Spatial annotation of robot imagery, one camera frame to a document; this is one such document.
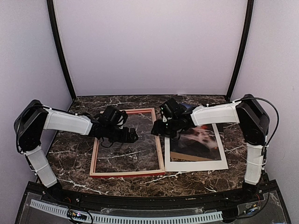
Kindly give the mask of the brown cardboard backing board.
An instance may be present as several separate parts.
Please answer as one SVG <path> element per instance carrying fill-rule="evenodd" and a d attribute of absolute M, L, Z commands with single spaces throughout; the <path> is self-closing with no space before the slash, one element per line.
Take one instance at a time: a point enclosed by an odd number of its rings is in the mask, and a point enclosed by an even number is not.
<path fill-rule="evenodd" d="M 186 160 L 186 161 L 212 161 L 212 159 L 209 158 L 198 157 L 198 156 L 188 155 L 188 154 L 181 154 L 176 152 L 170 152 L 170 157 L 175 159 Z"/>

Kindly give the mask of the landscape sunset photo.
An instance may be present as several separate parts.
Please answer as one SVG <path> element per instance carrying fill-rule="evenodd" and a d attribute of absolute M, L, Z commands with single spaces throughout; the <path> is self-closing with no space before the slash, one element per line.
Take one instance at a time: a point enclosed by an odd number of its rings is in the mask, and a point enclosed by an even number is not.
<path fill-rule="evenodd" d="M 213 161 L 221 160 L 216 135 L 211 124 L 182 131 L 178 140 L 170 141 L 170 152 L 209 158 Z M 186 160 L 171 157 L 170 161 L 187 162 Z"/>

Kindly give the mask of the white mat board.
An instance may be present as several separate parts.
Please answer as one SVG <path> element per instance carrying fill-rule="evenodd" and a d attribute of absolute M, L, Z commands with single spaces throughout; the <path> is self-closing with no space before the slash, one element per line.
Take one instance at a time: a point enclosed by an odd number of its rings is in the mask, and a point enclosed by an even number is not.
<path fill-rule="evenodd" d="M 228 169 L 227 159 L 224 153 L 223 140 L 224 128 L 223 124 L 212 124 L 218 147 L 221 154 L 220 161 L 170 161 L 170 141 L 172 139 L 165 138 L 164 140 L 164 163 L 165 171 L 167 172 L 188 172 L 188 171 L 211 171 L 211 170 L 225 170 Z"/>

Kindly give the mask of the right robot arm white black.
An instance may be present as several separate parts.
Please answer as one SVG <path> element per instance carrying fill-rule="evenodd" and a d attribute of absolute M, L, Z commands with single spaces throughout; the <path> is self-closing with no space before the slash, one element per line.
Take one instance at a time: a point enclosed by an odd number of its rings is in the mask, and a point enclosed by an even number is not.
<path fill-rule="evenodd" d="M 239 124 L 247 145 L 247 168 L 244 177 L 246 185 L 239 191 L 238 198 L 249 202 L 256 196 L 266 162 L 266 152 L 273 136 L 268 135 L 270 117 L 259 104 L 270 101 L 246 94 L 242 98 L 219 104 L 185 106 L 170 98 L 160 105 L 161 119 L 156 120 L 151 134 L 174 138 L 179 131 L 206 124 L 237 123 Z"/>

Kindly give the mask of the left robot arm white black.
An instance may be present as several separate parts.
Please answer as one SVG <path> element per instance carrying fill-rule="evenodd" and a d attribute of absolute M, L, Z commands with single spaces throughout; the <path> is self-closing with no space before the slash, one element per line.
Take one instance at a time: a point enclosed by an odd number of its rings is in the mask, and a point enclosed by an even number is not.
<path fill-rule="evenodd" d="M 56 130 L 108 139 L 111 144 L 134 143 L 138 135 L 134 128 L 125 127 L 126 111 L 109 105 L 103 112 L 92 116 L 88 113 L 65 112 L 32 100 L 14 122 L 16 149 L 24 154 L 33 172 L 42 184 L 49 188 L 47 195 L 55 203 L 63 203 L 66 193 L 58 186 L 58 180 L 41 147 L 44 130 Z"/>

